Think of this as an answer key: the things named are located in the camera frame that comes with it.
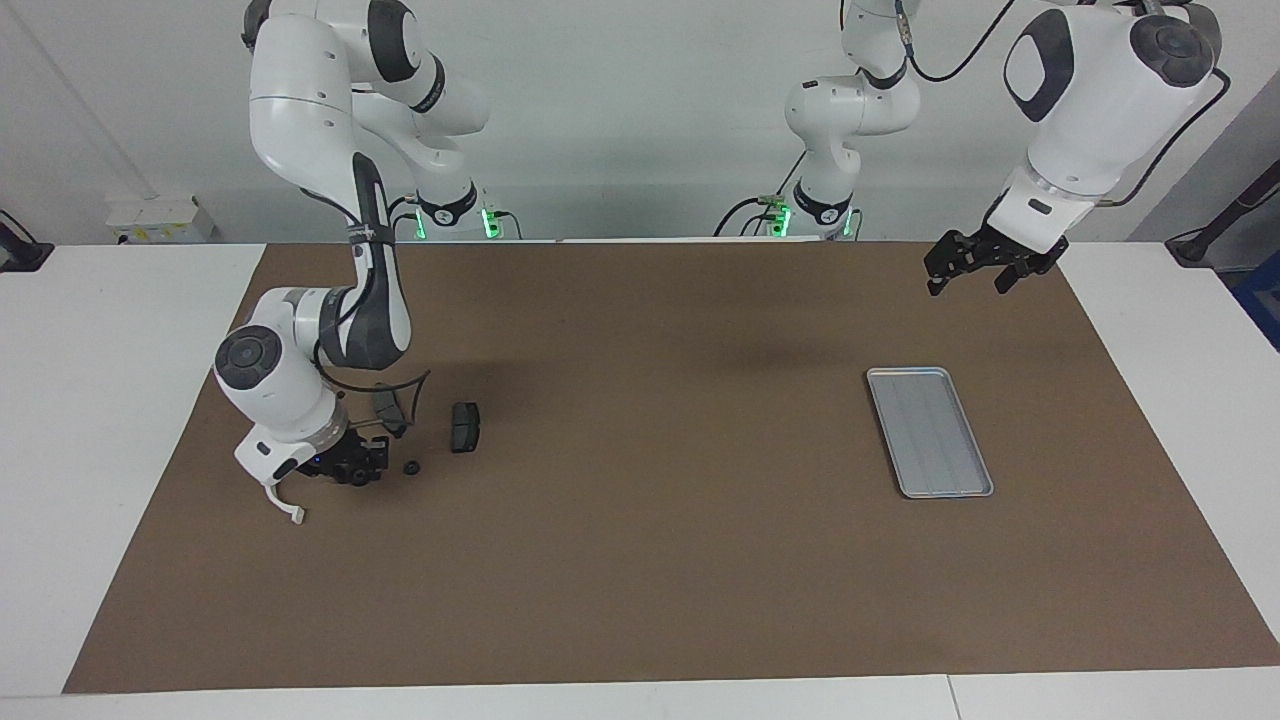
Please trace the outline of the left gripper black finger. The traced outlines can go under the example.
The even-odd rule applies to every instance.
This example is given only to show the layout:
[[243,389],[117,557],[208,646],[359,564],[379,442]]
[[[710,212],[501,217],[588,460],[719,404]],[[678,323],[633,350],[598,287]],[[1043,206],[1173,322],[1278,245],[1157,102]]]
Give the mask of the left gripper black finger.
[[1068,250],[1068,245],[1055,245],[1048,252],[1016,251],[1005,263],[1004,269],[995,279],[995,288],[998,293],[1007,293],[1016,283],[1032,275],[1044,275],[1052,270],[1059,259]]
[[966,236],[946,232],[925,254],[927,288],[931,296],[940,296],[947,283],[969,273]]

